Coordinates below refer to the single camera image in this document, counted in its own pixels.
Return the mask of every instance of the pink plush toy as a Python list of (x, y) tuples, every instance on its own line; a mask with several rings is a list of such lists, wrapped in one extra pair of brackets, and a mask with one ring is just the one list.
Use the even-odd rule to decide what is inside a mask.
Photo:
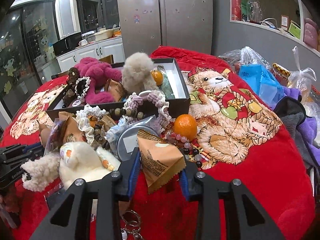
[(85, 96), (85, 102), (90, 105), (114, 102), (113, 96), (109, 92), (95, 93), (95, 90), (104, 86), (108, 79), (121, 81), (120, 70), (113, 69), (110, 64), (99, 61), (92, 57), (85, 57), (80, 63), (75, 65), (79, 70), (80, 77), (90, 77), (90, 85)]

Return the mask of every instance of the black microwave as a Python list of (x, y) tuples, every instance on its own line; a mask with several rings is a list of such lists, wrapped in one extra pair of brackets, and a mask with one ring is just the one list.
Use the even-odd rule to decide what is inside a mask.
[(56, 57), (61, 56), (79, 46), (82, 40), (81, 33), (71, 34), (53, 44), (53, 50)]

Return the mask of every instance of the white cabinet door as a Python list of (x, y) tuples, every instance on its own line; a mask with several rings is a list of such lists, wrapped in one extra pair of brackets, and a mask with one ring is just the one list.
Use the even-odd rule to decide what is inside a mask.
[(82, 49), (76, 50), (76, 60), (80, 62), (80, 60), (84, 57), (93, 57), (96, 59), (100, 59), (99, 48), (97, 44), (85, 46)]
[(77, 64), (75, 52), (70, 52), (57, 58), (62, 72), (65, 72)]
[(113, 55), (114, 63), (125, 61), (122, 38), (99, 42), (98, 46), (101, 57)]

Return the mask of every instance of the silver screw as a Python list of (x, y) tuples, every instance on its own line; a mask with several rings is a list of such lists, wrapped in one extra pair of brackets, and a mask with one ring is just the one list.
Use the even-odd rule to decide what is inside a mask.
[(233, 185), (240, 186), (240, 185), (241, 185), (241, 180), (239, 180), (239, 179), (234, 179), (234, 180), (232, 181), (232, 183), (233, 183)]
[(117, 177), (119, 177), (119, 176), (120, 176), (120, 172), (119, 172), (119, 171), (113, 171), (113, 172), (111, 172), (111, 177), (117, 178)]
[(197, 177), (200, 178), (200, 179), (202, 179), (202, 178), (205, 177), (205, 173), (204, 173), (203, 171), (198, 171), (198, 172), (196, 173), (196, 175), (197, 175)]
[(83, 179), (76, 179), (75, 184), (76, 186), (81, 186), (84, 183)]

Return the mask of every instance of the blue tissue package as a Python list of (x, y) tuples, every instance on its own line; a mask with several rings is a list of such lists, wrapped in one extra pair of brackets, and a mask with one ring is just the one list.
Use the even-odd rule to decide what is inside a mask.
[(284, 96), (283, 87), (262, 65), (243, 65), (241, 77), (268, 106), (274, 106)]

